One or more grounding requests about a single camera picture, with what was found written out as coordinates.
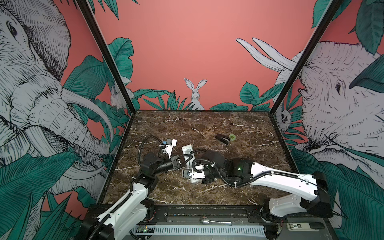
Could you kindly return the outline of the white remote control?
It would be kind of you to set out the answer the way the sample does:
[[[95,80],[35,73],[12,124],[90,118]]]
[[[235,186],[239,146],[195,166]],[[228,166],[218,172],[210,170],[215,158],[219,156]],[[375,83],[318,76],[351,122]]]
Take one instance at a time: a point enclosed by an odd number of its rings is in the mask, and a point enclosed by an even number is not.
[[[193,146],[192,145],[186,145],[182,147],[182,152],[184,158],[185,158],[185,163],[189,163],[190,160],[193,160],[195,158],[195,155],[192,153],[193,151]]]

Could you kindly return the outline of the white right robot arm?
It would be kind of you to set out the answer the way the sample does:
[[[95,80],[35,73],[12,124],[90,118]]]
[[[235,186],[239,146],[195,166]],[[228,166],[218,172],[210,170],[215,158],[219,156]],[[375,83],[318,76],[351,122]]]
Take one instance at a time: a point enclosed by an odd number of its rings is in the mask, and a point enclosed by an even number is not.
[[[264,201],[261,214],[283,218],[308,213],[318,218],[333,216],[332,197],[324,173],[297,174],[263,166],[251,160],[227,159],[221,153],[204,151],[201,158],[189,157],[192,177],[203,184],[221,179],[232,188],[262,186],[287,192],[280,198]]]

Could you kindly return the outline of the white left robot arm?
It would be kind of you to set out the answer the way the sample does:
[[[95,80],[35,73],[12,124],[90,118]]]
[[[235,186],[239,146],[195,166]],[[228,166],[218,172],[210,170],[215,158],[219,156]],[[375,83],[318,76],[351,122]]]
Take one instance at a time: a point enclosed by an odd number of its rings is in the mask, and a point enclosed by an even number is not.
[[[86,219],[76,240],[122,240],[131,235],[135,240],[147,240],[154,231],[144,227],[136,231],[140,222],[150,222],[156,216],[154,202],[148,195],[155,189],[158,173],[178,170],[186,165],[184,156],[173,156],[167,160],[154,153],[146,154],[141,160],[138,174],[130,182],[130,189],[113,206],[96,218]]]

